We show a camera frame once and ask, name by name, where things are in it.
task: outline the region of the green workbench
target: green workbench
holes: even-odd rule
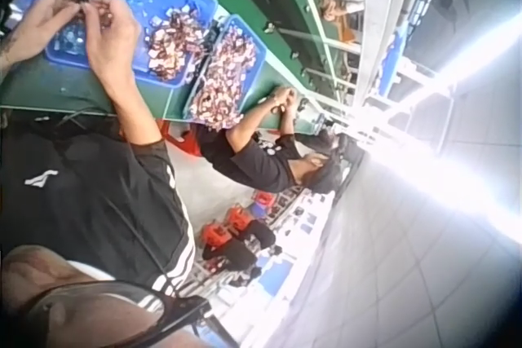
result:
[[[283,38],[278,33],[263,32],[266,18],[251,0],[219,2],[228,12],[241,15],[293,76],[303,85],[307,85],[306,78],[300,75],[301,64],[288,56],[290,48]],[[266,62],[249,93],[246,110],[255,106],[278,84],[288,85],[289,81]],[[139,81],[138,86],[156,118],[183,121],[182,110],[190,91],[188,86],[172,90],[144,81]],[[0,91],[0,102],[4,108],[57,112],[76,112],[92,108],[92,111],[88,112],[113,112],[107,96],[90,70],[52,64],[43,55],[20,64],[7,76]],[[313,133],[318,121],[319,113],[309,108],[298,119],[296,130]],[[262,126],[274,129],[278,124],[279,118],[271,115],[265,119]]]

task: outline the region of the white tiled floor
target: white tiled floor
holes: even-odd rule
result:
[[[196,233],[206,222],[224,218],[235,203],[249,204],[252,188],[224,177],[203,158],[190,156],[172,145],[168,150],[179,195]]]

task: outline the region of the red chair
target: red chair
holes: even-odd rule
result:
[[[191,130],[183,133],[183,140],[178,140],[169,133],[169,128],[170,123],[168,121],[164,121],[161,125],[161,135],[167,142],[174,144],[177,148],[186,152],[188,155],[199,157],[202,156],[199,145],[197,144],[196,137]]]

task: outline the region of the white logo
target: white logo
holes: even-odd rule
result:
[[[58,172],[56,170],[48,170],[35,178],[26,179],[24,184],[31,187],[44,187],[50,175],[58,175]]]

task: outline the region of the red stool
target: red stool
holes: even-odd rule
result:
[[[183,140],[178,140],[170,135],[169,128],[170,123],[168,121],[164,121],[161,126],[161,135],[167,142],[174,144],[177,148],[186,152],[188,155],[202,156],[199,145],[197,144],[196,137],[191,130],[183,134]]]
[[[254,202],[265,208],[270,208],[276,202],[276,195],[268,192],[257,191],[254,194]]]

